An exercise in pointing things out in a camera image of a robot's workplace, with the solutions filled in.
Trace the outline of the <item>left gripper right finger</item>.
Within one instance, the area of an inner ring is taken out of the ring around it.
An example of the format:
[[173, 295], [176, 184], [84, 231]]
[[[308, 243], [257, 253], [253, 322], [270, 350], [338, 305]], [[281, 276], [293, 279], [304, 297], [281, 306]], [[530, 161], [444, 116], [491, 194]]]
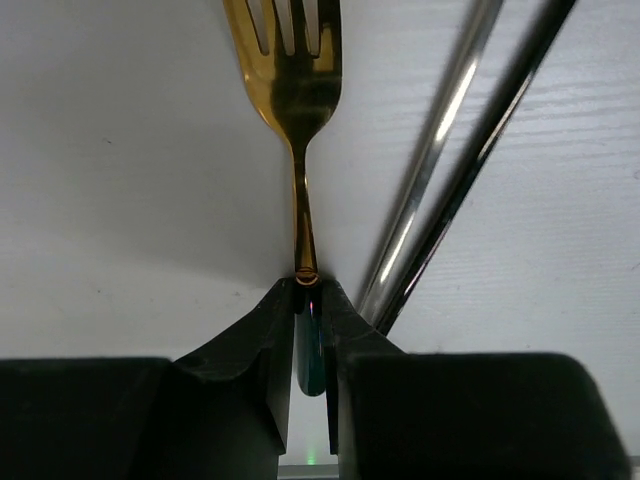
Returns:
[[343, 479], [627, 479], [597, 384], [550, 352], [409, 354], [322, 287], [330, 449]]

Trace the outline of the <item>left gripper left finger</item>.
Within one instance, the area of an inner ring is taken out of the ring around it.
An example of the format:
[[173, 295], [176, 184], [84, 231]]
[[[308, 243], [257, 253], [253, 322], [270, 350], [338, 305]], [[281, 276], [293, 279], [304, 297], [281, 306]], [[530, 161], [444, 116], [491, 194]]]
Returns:
[[1, 364], [5, 479], [273, 479], [285, 452], [292, 283], [178, 360]]

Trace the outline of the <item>gold green-handled fork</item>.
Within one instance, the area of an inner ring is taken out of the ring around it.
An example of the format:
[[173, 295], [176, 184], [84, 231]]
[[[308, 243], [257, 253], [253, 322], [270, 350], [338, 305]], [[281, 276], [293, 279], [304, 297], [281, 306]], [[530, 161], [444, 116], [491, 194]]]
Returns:
[[334, 114], [342, 87], [340, 4], [319, 1], [316, 6], [318, 32], [313, 34], [301, 1], [288, 2], [284, 18], [273, 1], [262, 2], [258, 15], [246, 1], [224, 4], [248, 97], [292, 159], [297, 378], [310, 397], [325, 391], [326, 380], [306, 151]]

